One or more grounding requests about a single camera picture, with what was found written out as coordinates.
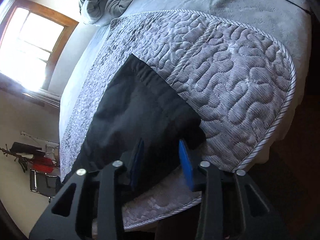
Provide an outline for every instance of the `mattress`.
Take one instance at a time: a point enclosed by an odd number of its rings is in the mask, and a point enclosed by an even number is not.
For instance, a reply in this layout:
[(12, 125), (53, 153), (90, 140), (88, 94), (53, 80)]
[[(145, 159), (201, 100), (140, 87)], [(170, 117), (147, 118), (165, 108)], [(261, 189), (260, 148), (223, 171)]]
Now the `mattress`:
[[(293, 1), (306, 6), (304, 0)], [(294, 110), (302, 100), (310, 55), (310, 16), (284, 0), (133, 0), (123, 17), (143, 11), (176, 8), (202, 11), (253, 25), (276, 37), (292, 55), (297, 72), (296, 93), (286, 118), (255, 159), (255, 162), (266, 161), (269, 146), (273, 141), (281, 139), (285, 135), (290, 127)], [(62, 140), (66, 125), (72, 121), (71, 113), (87, 76), (86, 74), (105, 42), (108, 32), (108, 26), (97, 31), (76, 65), (65, 88), (61, 99), (60, 140)]]

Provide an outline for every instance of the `white wall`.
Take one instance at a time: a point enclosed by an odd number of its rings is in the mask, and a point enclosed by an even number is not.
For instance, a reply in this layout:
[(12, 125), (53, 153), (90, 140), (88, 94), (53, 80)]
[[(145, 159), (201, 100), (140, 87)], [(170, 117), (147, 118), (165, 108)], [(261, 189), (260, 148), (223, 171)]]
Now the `white wall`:
[(81, 22), (78, 0), (30, 1), (47, 6), (79, 22), (57, 62), (49, 85), (50, 92), (61, 95), (76, 63), (97, 30), (97, 27), (94, 25), (85, 25)]
[[(47, 140), (59, 140), (59, 111), (42, 107), (0, 90), (0, 147), (15, 141), (39, 146), (31, 138), (20, 135), (24, 131)], [(0, 199), (7, 212), (28, 236), (48, 205), (48, 198), (30, 192), (29, 172), (23, 173), (14, 157), (0, 153)]]

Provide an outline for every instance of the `black chair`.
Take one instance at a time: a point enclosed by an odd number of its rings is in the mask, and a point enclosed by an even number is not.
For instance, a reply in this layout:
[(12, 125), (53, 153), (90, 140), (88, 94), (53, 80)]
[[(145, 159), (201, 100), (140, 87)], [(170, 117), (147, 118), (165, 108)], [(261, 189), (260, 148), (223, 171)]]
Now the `black chair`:
[(30, 169), (30, 191), (48, 197), (49, 203), (56, 195), (57, 180), (60, 181), (58, 176), (51, 176)]

